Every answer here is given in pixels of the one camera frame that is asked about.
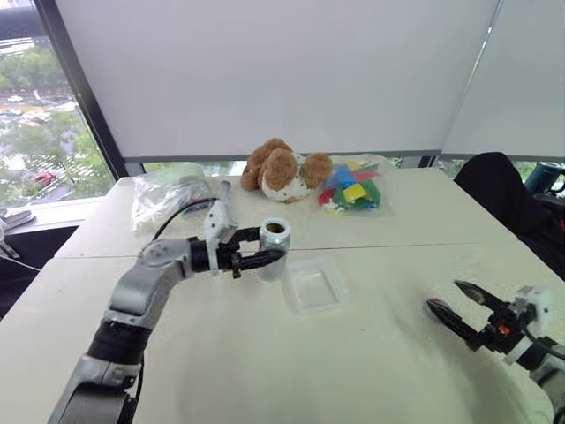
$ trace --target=teddy bear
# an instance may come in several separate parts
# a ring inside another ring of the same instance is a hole
[[[328,155],[312,153],[304,157],[283,140],[271,139],[247,159],[241,186],[250,191],[260,188],[269,199],[291,203],[304,199],[332,172]]]

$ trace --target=cable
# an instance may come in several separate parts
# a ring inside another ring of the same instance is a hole
[[[557,410],[554,416],[554,424],[559,424],[559,420],[565,417],[565,406],[562,406]]]
[[[155,235],[153,236],[152,241],[155,241],[159,238],[159,236],[162,234],[163,231],[165,231],[165,228],[167,228],[167,225],[170,224],[170,222],[179,214],[181,214],[182,212],[185,212],[186,210],[190,210],[192,208],[194,208],[195,206],[201,205],[202,203],[209,203],[211,201],[216,201],[217,199],[215,197],[208,197],[206,199],[198,199],[197,201],[189,201],[188,203],[185,203],[177,212],[175,212],[173,215],[169,216],[169,219],[167,219],[167,221],[165,221],[165,223],[159,227],[159,230],[157,230],[157,232],[155,233]]]
[[[533,336],[532,333],[530,333],[530,331],[526,328],[526,326],[524,325],[524,322],[522,322],[520,324],[520,330],[526,335],[526,337],[528,337],[530,339],[530,341],[537,346],[539,349],[541,349],[542,351],[544,351],[545,353],[549,354],[549,355],[553,355],[555,358],[558,358],[560,360],[565,360],[565,355],[554,351],[551,347],[547,347],[545,344],[541,343],[537,338],[535,338]]]
[[[25,268],[32,269],[33,271],[37,271],[37,272],[41,271],[39,268],[32,267],[31,265],[27,265],[27,264],[24,263],[24,262],[16,261],[15,259],[9,258],[9,257],[7,257],[7,256],[1,256],[1,255],[0,255],[0,259],[4,259],[5,261],[10,261],[10,262],[17,263],[18,265],[21,265],[22,267],[25,267]]]
[[[141,396],[141,388],[143,387],[143,369],[145,368],[145,359],[143,353],[141,354],[141,368],[138,374],[138,387],[135,390],[135,402],[139,402],[139,397]]]

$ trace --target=black cable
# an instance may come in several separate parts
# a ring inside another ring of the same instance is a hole
[[[135,402],[136,404],[139,403],[139,397],[141,396],[141,388],[143,387],[143,368],[145,368],[145,359],[143,358],[143,354],[141,354],[141,368],[139,369],[138,375],[138,387],[135,390]]]
[[[557,410],[554,416],[554,424],[559,424],[559,420],[565,417],[565,406],[562,406]]]
[[[555,358],[558,358],[560,360],[565,360],[565,355],[554,351],[551,347],[546,346],[545,344],[541,343],[537,338],[535,338],[533,336],[532,333],[530,333],[530,331],[527,329],[527,327],[525,326],[525,324],[522,322],[522,324],[520,325],[520,330],[526,335],[526,337],[528,337],[530,339],[530,341],[539,349],[541,349],[542,351],[544,351],[545,353],[549,354],[549,355],[553,355]]]
[[[188,203],[185,203],[177,212],[175,212],[173,215],[169,216],[167,221],[165,221],[165,223],[161,227],[159,227],[159,230],[157,230],[157,232],[153,236],[152,241],[157,240],[159,238],[159,236],[162,234],[162,232],[165,231],[165,228],[167,228],[167,225],[169,225],[170,222],[173,219],[175,219],[175,217],[177,217],[179,214],[185,212],[186,210],[190,210],[190,209],[194,208],[195,206],[201,205],[202,203],[209,203],[209,202],[215,201],[215,200],[216,200],[215,197],[208,197],[206,199],[198,199],[197,201],[189,201]]]

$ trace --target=white roller shade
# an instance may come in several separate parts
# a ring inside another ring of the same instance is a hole
[[[562,0],[507,0],[443,149],[565,157]]]
[[[496,0],[57,0],[126,157],[438,150]]]

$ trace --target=yellow foam piece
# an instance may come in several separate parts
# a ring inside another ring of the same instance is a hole
[[[345,161],[345,164],[350,168],[350,170],[360,170],[361,163],[357,161]]]
[[[355,201],[359,197],[363,197],[367,194],[365,188],[360,184],[354,184],[343,190],[343,196],[345,196],[345,201],[348,203]]]

